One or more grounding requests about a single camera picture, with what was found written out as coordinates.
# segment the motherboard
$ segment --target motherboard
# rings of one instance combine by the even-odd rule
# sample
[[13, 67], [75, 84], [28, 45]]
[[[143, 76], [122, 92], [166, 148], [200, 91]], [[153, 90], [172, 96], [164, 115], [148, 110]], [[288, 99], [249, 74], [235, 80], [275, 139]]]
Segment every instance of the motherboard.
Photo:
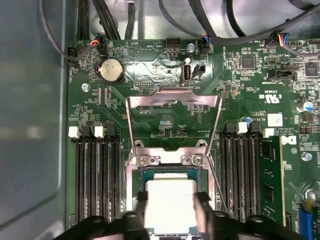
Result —
[[265, 215], [320, 239], [319, 62], [263, 40], [179, 38], [104, 40], [69, 62], [66, 227], [110, 222], [148, 191], [151, 235], [196, 235], [192, 196], [207, 192], [241, 222]]

